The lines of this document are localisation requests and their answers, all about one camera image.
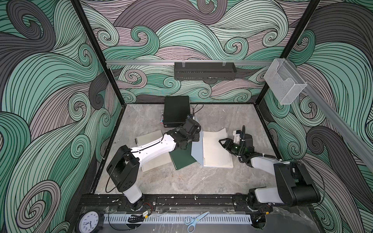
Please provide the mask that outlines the torn lined paper page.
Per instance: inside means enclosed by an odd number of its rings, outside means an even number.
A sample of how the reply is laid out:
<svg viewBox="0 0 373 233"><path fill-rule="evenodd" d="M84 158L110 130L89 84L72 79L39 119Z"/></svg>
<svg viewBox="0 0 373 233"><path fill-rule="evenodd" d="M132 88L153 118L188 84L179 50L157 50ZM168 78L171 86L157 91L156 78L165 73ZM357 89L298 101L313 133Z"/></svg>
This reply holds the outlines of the torn lined paper page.
<svg viewBox="0 0 373 233"><path fill-rule="evenodd" d="M225 128L218 132L203 132L204 146L220 146L219 141L226 138L228 138L228 135Z"/></svg>

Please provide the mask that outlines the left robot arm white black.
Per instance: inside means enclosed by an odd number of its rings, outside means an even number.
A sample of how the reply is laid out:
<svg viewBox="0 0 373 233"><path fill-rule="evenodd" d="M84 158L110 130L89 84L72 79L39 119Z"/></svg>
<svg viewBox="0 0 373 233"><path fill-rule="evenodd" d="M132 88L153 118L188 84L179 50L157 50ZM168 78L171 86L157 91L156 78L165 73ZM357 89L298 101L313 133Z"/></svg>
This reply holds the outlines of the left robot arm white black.
<svg viewBox="0 0 373 233"><path fill-rule="evenodd" d="M198 142L201 125L193 118L188 118L180 126L165 132L162 137L139 147L121 146L106 170L115 188L127 199L131 210L139 210L145 197L136 184L138 172L142 165L158 156L187 146L190 142Z"/></svg>

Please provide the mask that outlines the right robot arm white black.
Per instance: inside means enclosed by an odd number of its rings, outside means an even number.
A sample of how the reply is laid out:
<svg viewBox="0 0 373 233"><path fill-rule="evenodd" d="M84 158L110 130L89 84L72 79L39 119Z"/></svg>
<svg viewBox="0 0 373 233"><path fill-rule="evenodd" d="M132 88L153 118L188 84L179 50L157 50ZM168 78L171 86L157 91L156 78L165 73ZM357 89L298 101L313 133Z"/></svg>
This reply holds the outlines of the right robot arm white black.
<svg viewBox="0 0 373 233"><path fill-rule="evenodd" d="M303 162L282 161L275 156L256 152L249 134L239 135L238 143L230 138L220 139L219 143L240 163L275 176L275 186L250 189L249 208L264 210L272 205L305 206L321 201L320 192Z"/></svg>

